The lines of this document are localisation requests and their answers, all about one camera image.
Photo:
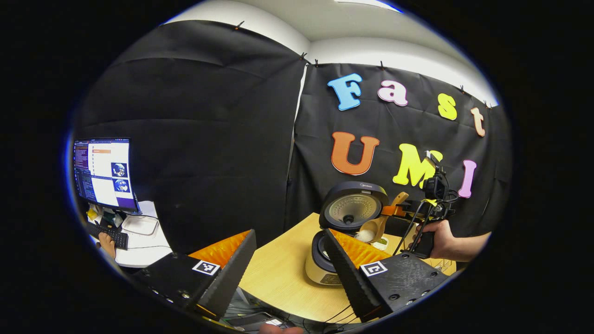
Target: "ceiling light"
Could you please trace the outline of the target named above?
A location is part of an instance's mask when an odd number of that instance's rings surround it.
[[[399,13],[403,14],[401,10],[397,10],[396,8],[394,8],[390,5],[380,2],[380,1],[377,1],[377,0],[334,0],[334,1],[340,2],[342,4],[362,4],[362,5],[376,6],[376,7],[384,8],[387,10],[392,10],[392,11],[399,12]]]

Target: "monitor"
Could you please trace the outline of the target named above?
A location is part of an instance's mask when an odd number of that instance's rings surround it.
[[[125,212],[138,212],[130,182],[129,138],[91,138],[74,141],[74,182],[89,203]]]

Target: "black fabric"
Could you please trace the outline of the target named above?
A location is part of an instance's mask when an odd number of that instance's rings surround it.
[[[282,233],[287,157],[305,61],[248,30],[165,24],[107,68],[80,105],[75,138],[131,138],[139,201],[155,202],[172,249],[254,228]]]
[[[351,73],[363,78],[358,83],[362,93],[355,97],[361,104],[340,111],[337,94],[327,83]],[[406,87],[406,106],[397,106],[378,97],[383,80],[398,81]],[[440,93],[450,95],[456,101],[457,118],[454,121],[439,115],[437,96]],[[476,133],[470,113],[474,107],[483,115],[484,137]],[[460,89],[425,75],[393,68],[381,70],[369,65],[309,66],[295,122],[285,229],[311,212],[319,213],[325,194],[343,181],[378,184],[386,189],[390,201],[401,191],[407,192],[413,200],[424,198],[418,184],[413,187],[410,182],[400,185],[392,180],[398,174],[402,159],[399,145],[407,143],[417,148],[421,159],[426,150],[441,152],[444,156],[441,164],[454,190],[462,186],[463,161],[476,162],[472,195],[460,198],[455,204],[457,212],[450,218],[451,230],[456,237],[491,231],[500,218],[498,212],[503,209],[511,180],[511,139],[506,122],[503,110],[487,109],[484,103]],[[353,164],[361,160],[362,136],[379,139],[380,144],[375,148],[371,167],[366,173],[353,176],[334,168],[331,153],[335,131],[351,133],[356,137],[348,154],[348,161]],[[386,226],[386,231],[389,232],[392,227],[402,230],[401,226]]]

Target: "wooden spoon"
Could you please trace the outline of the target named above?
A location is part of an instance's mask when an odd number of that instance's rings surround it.
[[[392,201],[392,206],[395,206],[397,204],[404,202],[407,198],[408,198],[408,194],[403,191],[402,193],[398,194],[398,196],[396,196],[396,198],[394,198],[394,200]],[[381,238],[381,236],[384,235],[384,230],[386,228],[386,221],[388,221],[388,218],[389,218],[389,216],[380,215],[380,217],[378,217],[378,218],[366,221],[363,225],[361,225],[361,228],[359,229],[359,233],[357,234],[357,236],[355,238],[357,238],[358,240],[361,240],[363,242],[367,242],[368,244],[372,244],[372,243],[378,241]],[[373,239],[371,239],[370,241],[365,241],[365,240],[359,239],[359,238],[365,238],[365,236],[368,236],[369,234],[374,236]]]

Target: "desk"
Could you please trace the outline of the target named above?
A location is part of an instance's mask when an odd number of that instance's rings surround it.
[[[142,201],[139,202],[138,205],[144,215],[157,217],[157,212],[154,208],[153,202]],[[147,221],[154,221],[153,218],[144,217],[144,219],[147,219]],[[101,217],[99,216],[95,218],[95,220],[101,220]],[[167,242],[165,234],[161,229],[160,223],[157,224],[155,231],[151,235],[141,235],[128,231],[122,232],[128,234],[128,249],[122,250],[116,248],[115,250],[115,261],[120,266],[144,268],[161,259],[163,256],[171,253],[171,248],[169,247],[169,243]],[[99,242],[99,240],[93,237],[91,237],[91,239],[93,239],[94,242]]]
[[[299,224],[260,247],[239,283],[239,287],[261,301],[285,312],[310,320],[324,322],[349,305],[342,286],[320,285],[305,274],[305,258],[311,252],[311,242],[320,230],[319,215],[312,213]],[[405,238],[412,242],[414,230]],[[384,234],[388,239],[386,252],[392,254],[400,237]],[[448,260],[426,259],[433,267],[439,267],[446,275],[456,271],[456,263]],[[351,307],[332,321],[353,313]],[[351,315],[339,323],[347,323]],[[351,323],[360,323],[357,318]]]

